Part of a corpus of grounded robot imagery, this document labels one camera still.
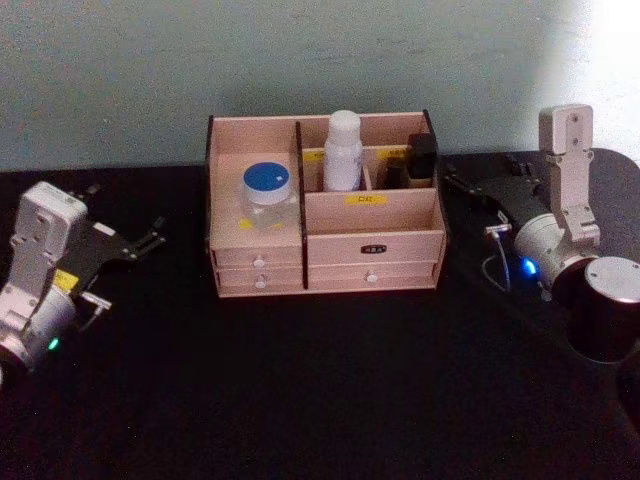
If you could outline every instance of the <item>yellow sticker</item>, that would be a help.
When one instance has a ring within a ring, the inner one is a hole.
[[[53,284],[63,292],[69,293],[71,290],[73,290],[73,287],[76,286],[78,280],[80,279],[75,275],[71,275],[64,270],[56,270],[56,273],[53,277]]]
[[[249,230],[250,228],[253,227],[253,225],[251,224],[251,220],[249,220],[248,218],[241,218],[238,221],[238,226],[242,229],[242,230]]]
[[[381,148],[376,150],[376,159],[386,161],[391,157],[404,158],[407,156],[407,147]]]
[[[302,152],[302,160],[305,162],[322,162],[324,160],[324,150]]]
[[[344,197],[345,205],[384,205],[387,203],[386,195],[347,195]]]

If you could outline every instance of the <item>cable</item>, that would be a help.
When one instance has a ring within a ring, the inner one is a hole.
[[[498,257],[497,255],[492,255],[489,258],[486,258],[484,262],[482,262],[482,274],[498,290],[504,293],[509,293],[511,291],[511,276],[509,275],[507,256],[504,253],[504,248],[502,247],[502,242],[500,241],[500,235],[493,232],[491,234],[491,238],[495,240],[495,242],[498,244],[498,249],[500,250],[500,256],[502,257],[502,268],[504,269],[505,286],[500,285],[491,275],[489,275],[489,272],[487,272],[487,265],[490,261],[495,260]]]

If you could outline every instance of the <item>clear jar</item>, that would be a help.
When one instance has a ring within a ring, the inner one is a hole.
[[[243,210],[254,227],[283,226],[298,218],[298,196],[285,166],[256,163],[245,170],[242,180]]]

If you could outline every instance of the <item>black tablecloth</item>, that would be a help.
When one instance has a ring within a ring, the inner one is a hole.
[[[98,182],[93,218],[133,239],[162,215],[168,243],[102,277],[92,290],[112,311],[0,396],[3,480],[640,478],[616,366],[576,354],[567,314],[530,282],[488,285],[490,249],[460,221],[481,216],[463,204],[435,292],[219,300],[204,168],[3,174],[2,278],[19,194],[38,180]],[[632,162],[596,152],[604,253],[640,259],[639,192]]]

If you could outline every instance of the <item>blue indicator light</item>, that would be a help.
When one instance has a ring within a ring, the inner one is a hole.
[[[522,270],[524,270],[524,273],[526,273],[530,277],[538,273],[538,268],[536,267],[536,264],[533,263],[528,258],[525,258],[522,260]]]

